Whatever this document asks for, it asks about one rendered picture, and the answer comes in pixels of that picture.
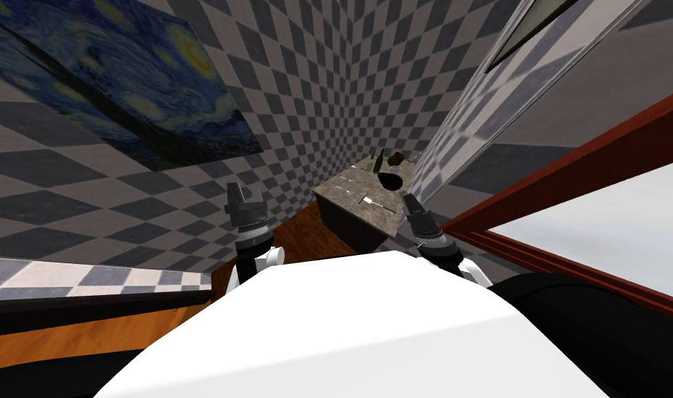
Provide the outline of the red framed window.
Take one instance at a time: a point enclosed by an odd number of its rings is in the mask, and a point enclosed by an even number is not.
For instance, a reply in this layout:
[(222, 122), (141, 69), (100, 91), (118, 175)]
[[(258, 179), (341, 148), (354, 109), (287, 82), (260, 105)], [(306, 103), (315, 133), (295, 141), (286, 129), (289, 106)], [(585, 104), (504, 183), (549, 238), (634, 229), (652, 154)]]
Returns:
[(673, 93), (443, 230), (673, 316)]

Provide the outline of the grey stone top table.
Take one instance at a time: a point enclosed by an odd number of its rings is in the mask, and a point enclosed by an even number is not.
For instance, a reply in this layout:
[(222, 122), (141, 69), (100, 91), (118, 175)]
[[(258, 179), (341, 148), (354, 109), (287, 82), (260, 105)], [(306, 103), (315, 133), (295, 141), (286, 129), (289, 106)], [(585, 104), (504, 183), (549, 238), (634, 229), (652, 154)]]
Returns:
[(364, 158), (313, 189), (321, 222), (357, 254), (397, 250), (416, 256), (396, 191), (381, 186)]

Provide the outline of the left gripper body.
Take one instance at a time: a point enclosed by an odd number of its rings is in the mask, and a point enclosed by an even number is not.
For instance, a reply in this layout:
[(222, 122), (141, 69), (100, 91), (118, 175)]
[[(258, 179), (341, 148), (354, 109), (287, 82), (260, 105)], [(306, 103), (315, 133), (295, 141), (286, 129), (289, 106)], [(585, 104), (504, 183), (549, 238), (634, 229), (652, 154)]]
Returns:
[(266, 202), (228, 202), (224, 209), (229, 215), (232, 227), (236, 227), (239, 233), (267, 226)]

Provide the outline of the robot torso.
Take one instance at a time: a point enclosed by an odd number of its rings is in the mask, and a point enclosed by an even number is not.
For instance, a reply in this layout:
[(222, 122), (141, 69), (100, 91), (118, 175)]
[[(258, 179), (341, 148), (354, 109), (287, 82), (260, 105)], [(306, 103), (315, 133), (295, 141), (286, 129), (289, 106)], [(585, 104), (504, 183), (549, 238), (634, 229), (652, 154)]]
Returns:
[(608, 398), (503, 298), (401, 252), (268, 267), (95, 398)]

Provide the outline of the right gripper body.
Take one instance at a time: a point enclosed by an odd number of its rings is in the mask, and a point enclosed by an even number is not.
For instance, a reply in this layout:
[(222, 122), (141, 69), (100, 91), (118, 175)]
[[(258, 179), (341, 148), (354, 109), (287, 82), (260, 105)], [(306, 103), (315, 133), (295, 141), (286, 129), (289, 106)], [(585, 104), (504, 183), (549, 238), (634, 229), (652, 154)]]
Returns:
[(406, 219), (416, 238), (432, 240), (443, 235), (443, 231), (434, 221), (429, 210), (413, 211), (406, 215)]

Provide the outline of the blue starry night painting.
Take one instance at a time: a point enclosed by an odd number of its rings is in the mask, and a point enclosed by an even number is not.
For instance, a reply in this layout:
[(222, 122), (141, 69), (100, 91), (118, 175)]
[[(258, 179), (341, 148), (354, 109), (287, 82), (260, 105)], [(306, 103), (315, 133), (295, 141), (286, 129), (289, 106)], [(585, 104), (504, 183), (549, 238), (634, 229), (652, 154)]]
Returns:
[(139, 0), (0, 0), (0, 78), (152, 171), (263, 150), (190, 25)]

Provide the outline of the wooden counter with checkered top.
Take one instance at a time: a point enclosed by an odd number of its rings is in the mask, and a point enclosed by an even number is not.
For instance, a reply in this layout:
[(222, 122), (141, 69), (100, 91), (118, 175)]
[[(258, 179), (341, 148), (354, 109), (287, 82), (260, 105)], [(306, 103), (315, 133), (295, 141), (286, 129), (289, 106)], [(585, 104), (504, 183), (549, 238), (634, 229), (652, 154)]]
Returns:
[[(0, 300), (209, 290), (206, 274), (0, 258)], [(146, 348), (203, 309), (181, 307), (0, 337), (0, 368)]]

